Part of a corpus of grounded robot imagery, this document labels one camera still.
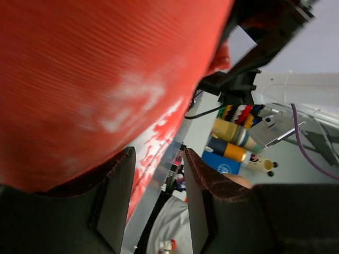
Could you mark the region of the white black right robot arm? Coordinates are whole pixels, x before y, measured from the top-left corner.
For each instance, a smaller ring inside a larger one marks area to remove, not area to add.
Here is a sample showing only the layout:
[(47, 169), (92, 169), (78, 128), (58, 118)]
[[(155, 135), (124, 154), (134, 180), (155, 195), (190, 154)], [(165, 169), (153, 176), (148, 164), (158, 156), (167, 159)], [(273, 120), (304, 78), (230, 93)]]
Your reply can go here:
[(296, 74), (262, 70), (313, 18), (315, 1), (235, 1), (220, 42), (240, 26), (255, 46), (228, 72), (203, 78), (198, 89), (226, 105), (296, 103), (338, 106), (338, 73)]

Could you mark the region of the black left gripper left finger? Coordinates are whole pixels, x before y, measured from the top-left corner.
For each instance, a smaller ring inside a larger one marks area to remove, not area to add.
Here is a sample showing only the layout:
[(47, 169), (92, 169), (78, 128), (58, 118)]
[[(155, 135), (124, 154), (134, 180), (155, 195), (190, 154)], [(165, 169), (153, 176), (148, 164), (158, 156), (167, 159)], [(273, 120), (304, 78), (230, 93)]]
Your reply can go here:
[(119, 253), (135, 174), (127, 147), (48, 192), (1, 186), (1, 253)]

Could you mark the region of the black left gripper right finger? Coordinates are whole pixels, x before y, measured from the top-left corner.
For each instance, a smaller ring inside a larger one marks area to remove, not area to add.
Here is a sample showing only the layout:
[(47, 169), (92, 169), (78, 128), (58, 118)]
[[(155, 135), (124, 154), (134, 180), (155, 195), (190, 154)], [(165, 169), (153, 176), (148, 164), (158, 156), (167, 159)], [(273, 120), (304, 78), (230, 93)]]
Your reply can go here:
[(192, 149), (184, 170), (194, 253), (338, 253), (337, 184), (246, 188)]

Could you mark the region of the red white tie-dye trousers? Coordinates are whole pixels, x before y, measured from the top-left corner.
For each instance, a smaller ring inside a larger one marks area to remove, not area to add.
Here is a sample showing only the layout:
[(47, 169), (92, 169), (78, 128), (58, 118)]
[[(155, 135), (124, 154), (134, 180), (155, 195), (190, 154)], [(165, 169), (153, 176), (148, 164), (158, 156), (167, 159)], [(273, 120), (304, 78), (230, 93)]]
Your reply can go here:
[(129, 214), (172, 142), (233, 1), (1, 1), (1, 183), (47, 192), (136, 148)]

